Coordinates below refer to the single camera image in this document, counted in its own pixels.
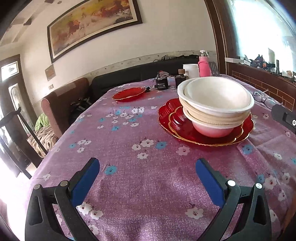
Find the black sofa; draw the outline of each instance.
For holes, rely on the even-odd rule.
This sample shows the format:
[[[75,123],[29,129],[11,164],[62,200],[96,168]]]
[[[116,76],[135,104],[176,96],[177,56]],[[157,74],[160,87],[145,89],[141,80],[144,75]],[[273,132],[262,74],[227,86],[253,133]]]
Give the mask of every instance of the black sofa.
[[[95,102],[112,88],[131,82],[155,78],[160,70],[177,75],[178,69],[182,69],[183,64],[197,64],[198,60],[196,55],[182,56],[103,74],[93,79],[88,95]]]

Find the brown blanket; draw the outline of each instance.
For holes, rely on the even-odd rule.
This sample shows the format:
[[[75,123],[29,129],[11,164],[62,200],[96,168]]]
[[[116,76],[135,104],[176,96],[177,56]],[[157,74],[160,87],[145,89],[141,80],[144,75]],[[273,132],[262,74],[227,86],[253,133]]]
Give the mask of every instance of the brown blanket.
[[[34,132],[37,138],[40,140],[44,148],[49,151],[57,142],[58,138],[54,134],[51,126],[41,127],[40,130]],[[42,158],[45,157],[45,153],[39,147],[33,136],[30,136],[27,141],[34,148],[34,150],[38,153],[38,155]]]

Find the brown sofa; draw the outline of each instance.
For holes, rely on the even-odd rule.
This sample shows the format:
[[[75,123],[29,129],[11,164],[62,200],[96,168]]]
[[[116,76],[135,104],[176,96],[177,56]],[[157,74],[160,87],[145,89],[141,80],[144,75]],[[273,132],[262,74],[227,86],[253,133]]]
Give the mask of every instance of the brown sofa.
[[[41,108],[58,138],[70,127],[70,104],[83,98],[88,88],[87,78],[81,78],[56,89],[41,101]]]

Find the eyeglass frame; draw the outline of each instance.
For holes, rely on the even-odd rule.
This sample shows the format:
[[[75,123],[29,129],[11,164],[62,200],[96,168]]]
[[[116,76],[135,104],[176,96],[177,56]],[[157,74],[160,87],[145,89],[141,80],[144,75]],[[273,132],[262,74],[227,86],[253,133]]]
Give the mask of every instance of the eyeglass frame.
[[[260,92],[260,93],[257,92],[257,91],[254,91],[253,94],[252,94],[252,96],[253,96],[253,98],[254,98],[255,101],[257,101],[257,102],[259,102],[259,103],[263,103],[268,109],[271,109],[271,110],[272,110],[272,108],[268,107],[268,106],[265,104],[265,101],[266,101],[266,100],[272,101],[272,102],[274,103],[274,105],[276,105],[276,102],[275,102],[274,100],[272,100],[271,98],[266,98],[265,100],[263,100],[263,96],[262,96],[262,94],[266,93],[267,91],[268,91],[268,89],[265,90],[265,91],[262,91],[262,92]],[[255,97],[254,97],[254,94],[259,94],[259,95],[261,96],[261,101],[256,100]]]

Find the red plate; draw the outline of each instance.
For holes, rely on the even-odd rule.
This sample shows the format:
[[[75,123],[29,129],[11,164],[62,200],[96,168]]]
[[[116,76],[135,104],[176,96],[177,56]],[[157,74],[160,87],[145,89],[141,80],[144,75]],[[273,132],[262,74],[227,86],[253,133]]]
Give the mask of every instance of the red plate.
[[[141,97],[146,91],[145,87],[135,87],[118,92],[112,96],[113,100],[119,102],[129,102]]]
[[[236,127],[230,135],[222,138],[206,137],[194,129],[192,122],[183,114],[181,106],[179,99],[171,99],[158,110],[160,125],[179,140],[204,146],[226,146],[247,139],[254,128],[250,115],[242,127]]]

